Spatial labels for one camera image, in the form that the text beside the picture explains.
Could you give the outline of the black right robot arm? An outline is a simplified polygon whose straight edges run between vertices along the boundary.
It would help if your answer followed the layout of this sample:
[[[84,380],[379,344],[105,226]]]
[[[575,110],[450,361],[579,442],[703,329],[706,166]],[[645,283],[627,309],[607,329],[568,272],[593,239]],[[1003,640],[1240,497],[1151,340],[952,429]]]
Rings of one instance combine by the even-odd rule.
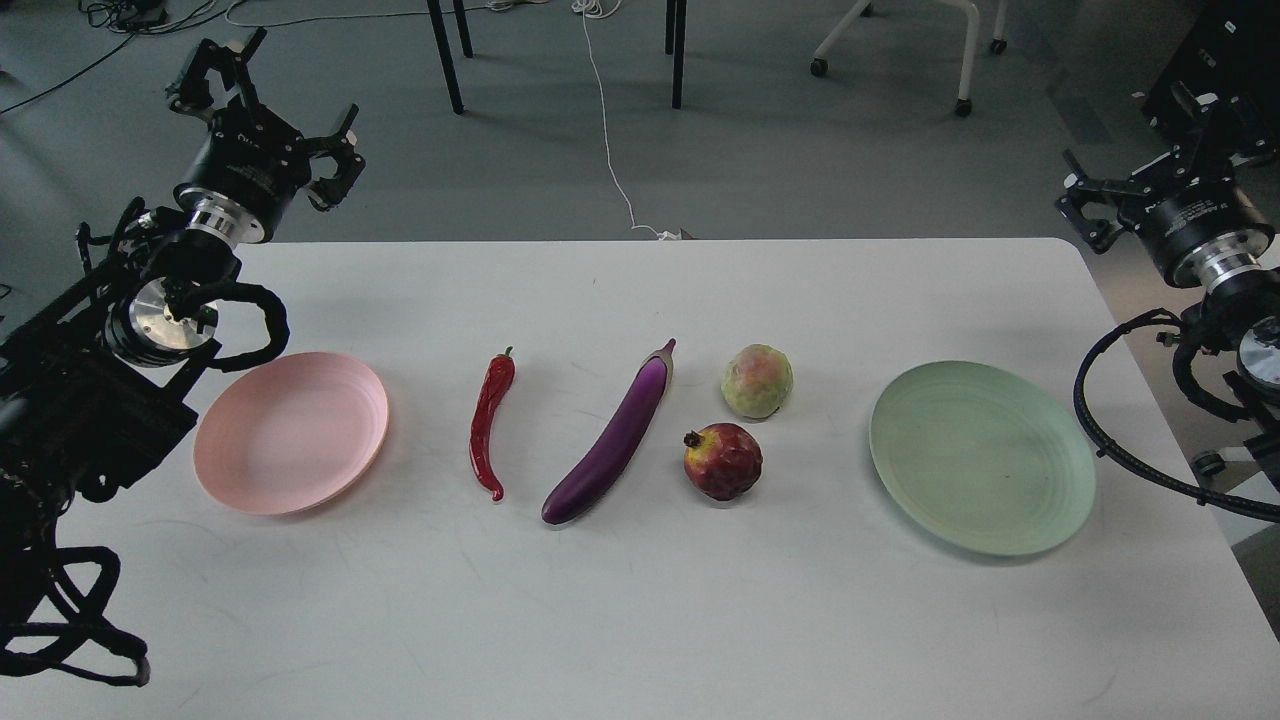
[[[1204,295],[1181,313],[1156,307],[1105,334],[1082,360],[1071,401],[1101,457],[1202,506],[1275,523],[1276,503],[1216,491],[1211,482],[1231,462],[1254,464],[1277,482],[1279,281],[1277,270],[1260,261],[1277,231],[1236,182],[1239,167],[1276,159],[1277,140],[1243,94],[1196,94],[1181,81],[1171,82],[1169,92],[1185,122],[1172,131],[1167,151],[1124,179],[1088,176],[1065,151],[1069,174],[1056,206],[1093,252],[1107,252],[1133,234],[1167,286]],[[1172,378],[1192,405],[1257,428],[1239,447],[1198,454],[1190,465],[1194,483],[1130,454],[1097,421],[1085,397],[1094,361],[1126,334],[1149,327],[1171,348]]]

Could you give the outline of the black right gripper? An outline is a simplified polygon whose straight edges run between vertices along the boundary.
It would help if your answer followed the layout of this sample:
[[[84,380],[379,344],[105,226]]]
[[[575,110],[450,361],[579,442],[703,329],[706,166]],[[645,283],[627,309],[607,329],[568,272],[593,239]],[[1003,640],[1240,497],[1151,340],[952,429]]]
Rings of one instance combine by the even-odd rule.
[[[1276,231],[1236,172],[1277,160],[1277,132],[1263,113],[1247,94],[1194,94],[1181,81],[1152,91],[1140,111],[1165,152],[1125,179],[1105,179],[1062,151],[1059,213],[1098,255],[1134,234],[1175,288],[1216,291],[1258,270]]]

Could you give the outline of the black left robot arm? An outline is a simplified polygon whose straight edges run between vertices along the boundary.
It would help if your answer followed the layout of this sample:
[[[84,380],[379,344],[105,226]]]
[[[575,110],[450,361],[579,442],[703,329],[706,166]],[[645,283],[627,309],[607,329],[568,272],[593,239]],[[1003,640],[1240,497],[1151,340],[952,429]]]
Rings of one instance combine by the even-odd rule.
[[[188,436],[186,397],[207,370],[279,357],[291,329],[280,299],[241,281],[242,245],[265,243],[294,196],[319,211],[365,168],[351,127],[307,137],[259,97],[242,46],[204,40],[166,88],[206,140],[174,205],[133,199],[108,234],[76,233],[82,277],[3,341],[3,674],[60,671],[142,687],[148,648],[106,619],[122,562],[104,546],[61,547],[76,498],[102,503]]]

